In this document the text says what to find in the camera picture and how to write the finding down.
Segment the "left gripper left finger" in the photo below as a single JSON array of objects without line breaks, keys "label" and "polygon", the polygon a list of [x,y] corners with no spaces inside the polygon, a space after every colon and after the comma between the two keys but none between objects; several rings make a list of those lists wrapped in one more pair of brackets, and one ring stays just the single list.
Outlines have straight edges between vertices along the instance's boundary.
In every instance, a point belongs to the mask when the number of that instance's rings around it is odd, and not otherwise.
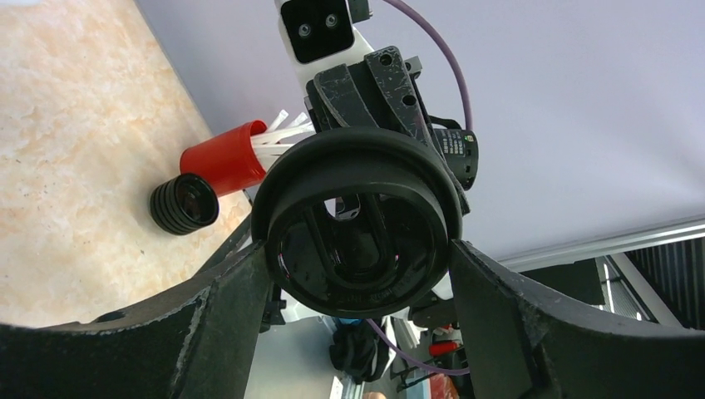
[{"label": "left gripper left finger", "polygon": [[243,222],[190,279],[91,323],[1,327],[4,398],[241,398],[271,284]]}]

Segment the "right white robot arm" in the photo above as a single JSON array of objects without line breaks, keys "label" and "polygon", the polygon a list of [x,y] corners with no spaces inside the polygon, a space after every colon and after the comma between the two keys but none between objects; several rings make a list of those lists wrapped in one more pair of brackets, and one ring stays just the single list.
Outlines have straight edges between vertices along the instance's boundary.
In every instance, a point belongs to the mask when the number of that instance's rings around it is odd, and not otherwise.
[{"label": "right white robot arm", "polygon": [[404,1],[390,6],[414,21],[447,60],[461,96],[465,124],[428,114],[418,91],[422,67],[397,47],[374,49],[357,24],[371,18],[367,1],[277,1],[279,34],[317,131],[379,126],[433,145],[460,190],[476,181],[479,151],[470,95],[456,55],[442,35]]}]

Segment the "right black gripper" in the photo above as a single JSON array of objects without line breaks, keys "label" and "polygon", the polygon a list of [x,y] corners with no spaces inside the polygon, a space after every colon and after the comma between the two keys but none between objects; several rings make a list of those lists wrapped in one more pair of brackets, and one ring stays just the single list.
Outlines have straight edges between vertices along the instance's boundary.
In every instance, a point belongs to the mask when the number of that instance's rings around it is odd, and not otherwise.
[{"label": "right black gripper", "polygon": [[317,73],[305,86],[317,133],[371,126],[396,131],[434,147],[460,190],[469,190],[478,170],[478,140],[452,119],[427,112],[417,85],[422,64],[396,47],[371,52],[352,65]]}]

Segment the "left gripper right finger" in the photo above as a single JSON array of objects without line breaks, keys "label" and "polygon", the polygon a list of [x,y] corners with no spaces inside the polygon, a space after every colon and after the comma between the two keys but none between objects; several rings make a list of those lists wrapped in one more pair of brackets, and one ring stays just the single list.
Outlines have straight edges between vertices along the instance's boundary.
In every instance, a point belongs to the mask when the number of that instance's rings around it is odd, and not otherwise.
[{"label": "left gripper right finger", "polygon": [[464,241],[450,277],[478,398],[701,398],[704,334],[593,308]]}]

